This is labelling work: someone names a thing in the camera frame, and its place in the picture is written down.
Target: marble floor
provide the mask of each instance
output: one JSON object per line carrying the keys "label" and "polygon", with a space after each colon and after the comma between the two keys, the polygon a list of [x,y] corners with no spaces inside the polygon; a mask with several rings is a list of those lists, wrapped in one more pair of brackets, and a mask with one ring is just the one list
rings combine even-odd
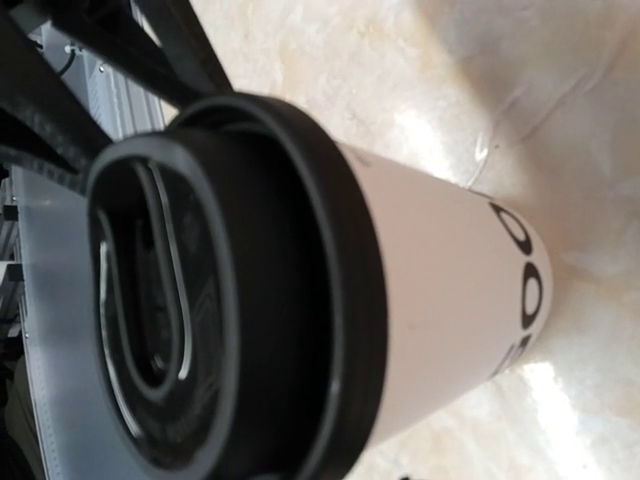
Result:
{"label": "marble floor", "polygon": [[637,479],[640,7],[622,0],[194,0],[238,89],[499,198],[545,239],[546,330],[350,480]]}

